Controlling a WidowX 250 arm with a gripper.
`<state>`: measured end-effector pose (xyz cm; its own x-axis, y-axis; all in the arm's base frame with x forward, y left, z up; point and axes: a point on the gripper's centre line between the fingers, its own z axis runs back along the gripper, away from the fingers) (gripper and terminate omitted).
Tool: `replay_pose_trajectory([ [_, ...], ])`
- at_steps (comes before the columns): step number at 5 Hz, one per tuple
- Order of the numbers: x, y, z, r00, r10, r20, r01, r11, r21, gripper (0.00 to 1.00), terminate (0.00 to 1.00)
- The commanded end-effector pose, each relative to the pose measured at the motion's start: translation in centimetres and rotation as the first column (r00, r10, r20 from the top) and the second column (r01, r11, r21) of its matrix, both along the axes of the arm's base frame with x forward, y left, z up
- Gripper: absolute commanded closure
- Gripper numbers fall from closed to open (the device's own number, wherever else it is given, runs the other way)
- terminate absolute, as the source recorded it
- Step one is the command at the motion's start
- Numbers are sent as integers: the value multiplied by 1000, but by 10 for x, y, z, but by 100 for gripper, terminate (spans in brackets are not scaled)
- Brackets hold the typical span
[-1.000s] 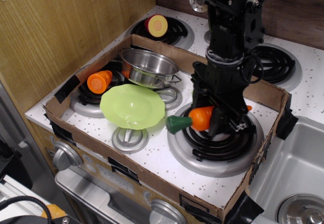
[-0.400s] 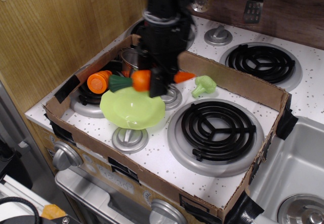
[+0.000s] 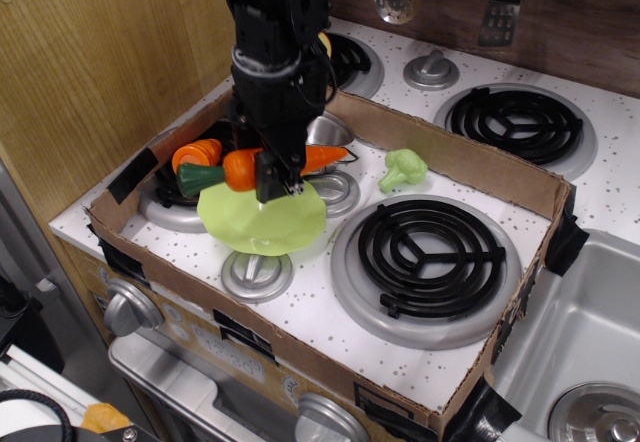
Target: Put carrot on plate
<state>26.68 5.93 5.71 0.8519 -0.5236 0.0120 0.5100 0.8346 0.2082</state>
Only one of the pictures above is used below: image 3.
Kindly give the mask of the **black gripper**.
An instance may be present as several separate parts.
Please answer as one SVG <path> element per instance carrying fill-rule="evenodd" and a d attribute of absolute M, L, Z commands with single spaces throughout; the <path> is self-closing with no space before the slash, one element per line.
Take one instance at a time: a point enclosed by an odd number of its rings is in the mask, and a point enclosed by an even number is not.
<path fill-rule="evenodd" d="M 306 164 L 307 127 L 326 105 L 328 69 L 303 60 L 284 75 L 250 73 L 233 65 L 229 116 L 237 150 L 263 148 L 255 156 L 256 198 L 260 203 L 302 195 L 302 180 L 287 179 Z"/>

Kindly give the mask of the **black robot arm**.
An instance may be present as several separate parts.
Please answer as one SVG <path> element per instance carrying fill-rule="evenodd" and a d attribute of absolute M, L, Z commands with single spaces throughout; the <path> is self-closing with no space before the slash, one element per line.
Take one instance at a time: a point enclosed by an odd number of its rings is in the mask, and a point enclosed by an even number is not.
<path fill-rule="evenodd" d="M 309 124 L 335 75 L 320 34 L 328 0 L 226 0 L 235 24 L 229 118 L 240 149 L 258 149 L 251 174 L 262 203 L 303 191 Z"/>

